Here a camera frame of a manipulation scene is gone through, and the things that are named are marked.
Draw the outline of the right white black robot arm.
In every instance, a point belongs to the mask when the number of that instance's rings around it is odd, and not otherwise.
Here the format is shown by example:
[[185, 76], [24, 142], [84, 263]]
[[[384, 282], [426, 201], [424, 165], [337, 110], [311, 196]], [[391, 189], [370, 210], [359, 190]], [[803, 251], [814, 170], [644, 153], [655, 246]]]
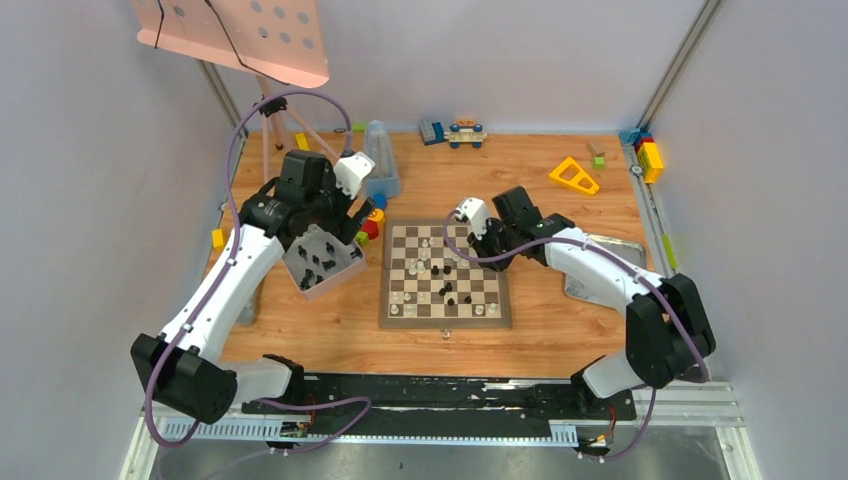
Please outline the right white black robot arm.
[[470, 228], [472, 261], [503, 271], [521, 255], [587, 286], [625, 321], [625, 343], [571, 377], [571, 403], [596, 417], [611, 397], [637, 387], [661, 389], [674, 380], [705, 382], [705, 360], [716, 349], [694, 281], [677, 273], [662, 276], [600, 245], [561, 214], [543, 215], [527, 191], [512, 188], [493, 199], [474, 197], [451, 216]]

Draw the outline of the grey toy microphone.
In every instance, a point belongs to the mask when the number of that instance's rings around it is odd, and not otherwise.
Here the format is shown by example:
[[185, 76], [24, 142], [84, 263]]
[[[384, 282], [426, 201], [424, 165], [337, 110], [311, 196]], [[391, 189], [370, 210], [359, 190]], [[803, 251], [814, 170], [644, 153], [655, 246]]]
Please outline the grey toy microphone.
[[256, 323], [260, 313], [260, 300], [264, 287], [264, 280], [261, 280], [254, 289], [253, 293], [248, 298], [246, 304], [239, 313], [236, 324], [241, 326], [251, 326]]

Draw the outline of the wooden chess board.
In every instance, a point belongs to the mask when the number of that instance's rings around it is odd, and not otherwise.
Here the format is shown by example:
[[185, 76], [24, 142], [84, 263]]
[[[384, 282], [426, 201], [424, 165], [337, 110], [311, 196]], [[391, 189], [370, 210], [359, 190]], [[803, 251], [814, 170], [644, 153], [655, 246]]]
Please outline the wooden chess board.
[[384, 329], [509, 329], [504, 273], [456, 255], [468, 254], [469, 228], [438, 219], [391, 219], [385, 224], [379, 325]]

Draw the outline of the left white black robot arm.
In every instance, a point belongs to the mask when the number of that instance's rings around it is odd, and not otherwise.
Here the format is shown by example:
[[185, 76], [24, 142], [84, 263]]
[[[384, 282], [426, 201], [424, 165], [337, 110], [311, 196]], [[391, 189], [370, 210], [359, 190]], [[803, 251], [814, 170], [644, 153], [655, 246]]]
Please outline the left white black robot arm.
[[277, 264], [307, 300], [365, 270], [355, 237], [376, 205], [367, 198], [355, 214], [349, 210], [374, 167], [362, 152], [336, 162], [299, 149], [284, 156], [280, 175], [242, 204], [223, 252], [183, 309], [158, 335], [141, 334], [132, 344], [133, 363], [152, 401], [203, 424], [260, 398], [283, 413], [304, 405], [299, 365], [275, 354], [226, 363], [222, 351]]

